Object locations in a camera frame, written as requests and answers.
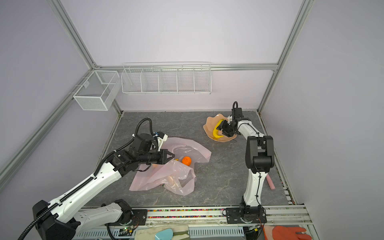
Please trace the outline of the orange tangerine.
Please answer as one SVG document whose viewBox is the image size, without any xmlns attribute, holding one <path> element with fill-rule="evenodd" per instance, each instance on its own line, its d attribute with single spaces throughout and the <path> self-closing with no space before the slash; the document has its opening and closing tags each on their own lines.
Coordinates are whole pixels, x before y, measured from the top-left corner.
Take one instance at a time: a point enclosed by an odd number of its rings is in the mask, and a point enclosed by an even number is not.
<svg viewBox="0 0 384 240">
<path fill-rule="evenodd" d="M 192 159 L 188 156 L 183 157 L 182 163 L 186 166 L 190 166 L 192 164 Z"/>
</svg>

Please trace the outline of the yellow green banana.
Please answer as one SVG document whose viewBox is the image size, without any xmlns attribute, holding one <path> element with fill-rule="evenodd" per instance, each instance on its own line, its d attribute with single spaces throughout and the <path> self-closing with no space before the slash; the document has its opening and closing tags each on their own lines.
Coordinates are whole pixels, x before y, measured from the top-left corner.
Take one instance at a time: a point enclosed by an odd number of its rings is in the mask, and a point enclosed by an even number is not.
<svg viewBox="0 0 384 240">
<path fill-rule="evenodd" d="M 214 129 L 213 129 L 213 137 L 214 139 L 218 140 L 222 137 L 224 137 L 223 135 L 220 135 L 219 134 L 219 127 L 221 126 L 221 123 L 223 122 L 223 119 L 222 120 L 219 120 L 218 123 L 215 125 Z"/>
</svg>

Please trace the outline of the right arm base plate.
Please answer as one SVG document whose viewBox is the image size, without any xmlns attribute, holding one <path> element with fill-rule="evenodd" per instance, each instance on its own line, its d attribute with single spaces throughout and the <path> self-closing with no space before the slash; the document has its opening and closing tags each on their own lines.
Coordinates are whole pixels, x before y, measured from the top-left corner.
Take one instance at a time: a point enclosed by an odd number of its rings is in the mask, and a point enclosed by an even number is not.
<svg viewBox="0 0 384 240">
<path fill-rule="evenodd" d="M 260 206 L 226 208 L 225 216 L 228 224 L 265 224 L 267 222 L 266 211 Z"/>
</svg>

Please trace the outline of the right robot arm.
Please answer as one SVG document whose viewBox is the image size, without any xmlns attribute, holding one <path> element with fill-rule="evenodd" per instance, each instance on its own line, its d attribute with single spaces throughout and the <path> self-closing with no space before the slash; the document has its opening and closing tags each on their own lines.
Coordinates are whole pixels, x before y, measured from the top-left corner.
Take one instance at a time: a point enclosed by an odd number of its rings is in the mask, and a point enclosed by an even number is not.
<svg viewBox="0 0 384 240">
<path fill-rule="evenodd" d="M 264 135 L 244 117 L 238 102 L 232 106 L 232 114 L 227 120 L 220 121 L 214 130 L 223 136 L 243 136 L 247 140 L 245 163 L 249 170 L 246 191 L 238 207 L 226 208 L 223 213 L 228 224 L 265 224 L 267 213 L 261 204 L 261 193 L 265 179 L 275 166 L 274 140 Z"/>
</svg>

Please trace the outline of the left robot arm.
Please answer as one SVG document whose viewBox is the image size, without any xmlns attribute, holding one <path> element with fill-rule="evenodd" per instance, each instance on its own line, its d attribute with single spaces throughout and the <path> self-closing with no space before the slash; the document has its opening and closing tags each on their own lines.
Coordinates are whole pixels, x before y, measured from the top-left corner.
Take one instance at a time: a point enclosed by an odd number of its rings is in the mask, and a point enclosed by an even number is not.
<svg viewBox="0 0 384 240">
<path fill-rule="evenodd" d="M 122 147 L 111 151 L 97 165 L 95 171 L 68 192 L 33 206 L 34 220 L 19 236 L 25 239 L 36 229 L 43 240 L 71 240 L 76 235 L 101 225 L 128 225 L 134 217 L 132 207 L 124 200 L 82 212 L 81 208 L 93 197 L 129 172 L 138 172 L 140 165 L 165 165 L 175 155 L 163 149 L 168 136 L 153 130 L 150 118 L 142 119 L 133 138 Z"/>
</svg>

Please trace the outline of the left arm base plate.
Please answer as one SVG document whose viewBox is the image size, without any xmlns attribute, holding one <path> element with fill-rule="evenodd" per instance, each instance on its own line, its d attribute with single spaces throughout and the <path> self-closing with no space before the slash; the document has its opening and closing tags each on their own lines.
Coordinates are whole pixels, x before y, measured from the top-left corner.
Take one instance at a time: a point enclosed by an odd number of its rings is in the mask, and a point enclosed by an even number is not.
<svg viewBox="0 0 384 240">
<path fill-rule="evenodd" d="M 114 223 L 109 223 L 109 226 L 143 226 L 146 224 L 147 213 L 146 209 L 124 211 L 120 218 Z"/>
</svg>

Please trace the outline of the pink plastic bag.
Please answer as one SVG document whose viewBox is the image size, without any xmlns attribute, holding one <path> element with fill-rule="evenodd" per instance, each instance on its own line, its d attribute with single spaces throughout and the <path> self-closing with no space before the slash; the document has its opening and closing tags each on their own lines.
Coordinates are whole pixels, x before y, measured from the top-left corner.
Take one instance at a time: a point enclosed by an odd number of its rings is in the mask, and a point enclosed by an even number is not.
<svg viewBox="0 0 384 240">
<path fill-rule="evenodd" d="M 140 167 L 129 188 L 132 192 L 148 191 L 162 186 L 168 191 L 186 196 L 195 189 L 195 164 L 208 163 L 212 152 L 203 145 L 189 139 L 169 138 L 162 146 L 175 154 L 175 158 L 165 165 L 152 165 L 147 171 Z M 182 163 L 183 157 L 192 159 L 192 164 Z"/>
</svg>

